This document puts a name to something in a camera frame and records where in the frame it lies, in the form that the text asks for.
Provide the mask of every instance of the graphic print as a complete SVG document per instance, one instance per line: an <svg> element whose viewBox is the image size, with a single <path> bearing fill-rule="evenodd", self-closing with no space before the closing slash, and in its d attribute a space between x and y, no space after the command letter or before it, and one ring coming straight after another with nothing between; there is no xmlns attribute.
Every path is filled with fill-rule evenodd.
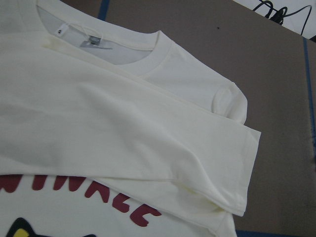
<svg viewBox="0 0 316 237"><path fill-rule="evenodd" d="M0 175L0 192L1 190L4 190L7 193L16 192L23 177L22 174ZM34 175L31 186L32 190L42 190L46 184L47 178L48 175ZM131 208L129 204L125 203L125 201L130 199L130 197L125 194L118 193L113 199L110 199L110 193L112 191L109 187L96 181L88 180L86 177L54 176L54 183L51 186L50 191L51 195L53 195L54 192L61 190L64 186L68 186L70 192L76 192L82 187L84 181L89 182L89 185L84 189L84 192L81 193L81 195L84 195L85 198L91 198L94 195L98 195L102 203L112 203L113 208L119 212L126 213L127 217L129 216L129 219L139 227L148 226L149 222L145 219L146 215L161 216L161 213L158 210L144 203L140 203L136 208Z"/></svg>
<svg viewBox="0 0 316 237"><path fill-rule="evenodd" d="M16 219L12 224L6 237L48 237L35 234L32 226L22 217ZM85 237L96 237L96 235L87 235Z"/></svg>

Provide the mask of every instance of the t-shirt sleeve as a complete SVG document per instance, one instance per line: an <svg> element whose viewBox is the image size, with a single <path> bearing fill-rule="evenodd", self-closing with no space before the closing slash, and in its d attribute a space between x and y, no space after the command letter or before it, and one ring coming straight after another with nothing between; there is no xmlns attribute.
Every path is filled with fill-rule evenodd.
<svg viewBox="0 0 316 237"><path fill-rule="evenodd" d="M235 83L221 86L212 101L212 112L244 124L247 117L247 99Z"/></svg>

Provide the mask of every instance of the ribbed neckline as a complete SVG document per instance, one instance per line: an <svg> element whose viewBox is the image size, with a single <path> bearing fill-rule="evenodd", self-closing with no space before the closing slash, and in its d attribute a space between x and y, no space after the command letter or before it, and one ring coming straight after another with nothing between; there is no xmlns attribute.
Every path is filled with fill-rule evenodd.
<svg viewBox="0 0 316 237"><path fill-rule="evenodd" d="M173 41L162 31L150 34L135 32L80 12L60 0L18 0L19 10L27 31L42 31L51 35L41 21L37 6L67 23L81 23L101 32L104 39L138 50L152 50L145 58L122 65L113 65L135 76L141 76L157 67L167 56Z"/></svg>

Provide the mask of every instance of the cartoon print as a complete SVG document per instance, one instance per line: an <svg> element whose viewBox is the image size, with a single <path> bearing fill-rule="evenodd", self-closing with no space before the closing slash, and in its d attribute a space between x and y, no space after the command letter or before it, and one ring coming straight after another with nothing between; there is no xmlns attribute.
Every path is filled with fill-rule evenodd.
<svg viewBox="0 0 316 237"><path fill-rule="evenodd" d="M31 225L22 217L16 219L12 224L6 237L47 237L35 234ZM96 237L96 235L87 235L85 237Z"/></svg>

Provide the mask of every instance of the red lettering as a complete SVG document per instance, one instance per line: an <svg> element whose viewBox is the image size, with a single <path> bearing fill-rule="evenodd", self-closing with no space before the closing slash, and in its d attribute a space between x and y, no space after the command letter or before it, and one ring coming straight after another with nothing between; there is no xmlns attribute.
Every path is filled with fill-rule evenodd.
<svg viewBox="0 0 316 237"><path fill-rule="evenodd" d="M152 214L154 216L161 216L161 213L156 209L143 204L138 207L133 213L130 215L130 219L138 226L146 227L148 225L148 221L143 217L146 214Z"/></svg>
<svg viewBox="0 0 316 237"><path fill-rule="evenodd" d="M0 190L4 188L8 193L14 192L21 181L22 174L0 175Z"/></svg>
<svg viewBox="0 0 316 237"><path fill-rule="evenodd" d="M104 203L107 203L109 201L110 189L107 186L99 184L95 181L93 181L90 184L90 186L87 189L87 191L85 192L84 196L86 198L90 198L96 191L99 192Z"/></svg>
<svg viewBox="0 0 316 237"><path fill-rule="evenodd" d="M129 197L119 193L114 199L112 203L112 207L116 208L120 212L126 213L129 211L129 205L124 203L126 200L128 200Z"/></svg>
<svg viewBox="0 0 316 237"><path fill-rule="evenodd" d="M35 191L41 190L44 187L47 175L35 175L32 189Z"/></svg>
<svg viewBox="0 0 316 237"><path fill-rule="evenodd" d="M54 183L54 190L60 190L61 187L65 184L68 176L57 176ZM77 191L81 184L84 182L85 177L69 177L69 191L74 192Z"/></svg>

